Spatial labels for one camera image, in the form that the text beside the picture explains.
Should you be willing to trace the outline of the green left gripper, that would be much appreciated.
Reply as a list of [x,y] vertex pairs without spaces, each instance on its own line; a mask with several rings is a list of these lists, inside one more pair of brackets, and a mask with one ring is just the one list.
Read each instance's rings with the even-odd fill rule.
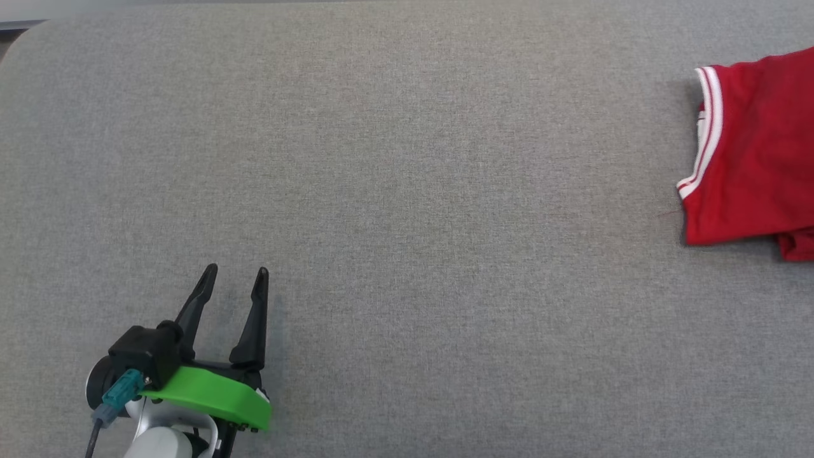
[[[195,338],[204,307],[211,299],[218,266],[207,265],[200,280],[175,319],[180,327],[180,356],[183,361],[195,358]],[[268,319],[268,270],[259,268],[252,287],[252,307],[238,344],[230,352],[234,368],[261,371],[265,367]],[[261,391],[249,385],[215,374],[204,368],[180,367],[161,388],[144,388],[141,396],[157,398],[181,408],[211,415],[236,426],[268,430],[272,406]]]

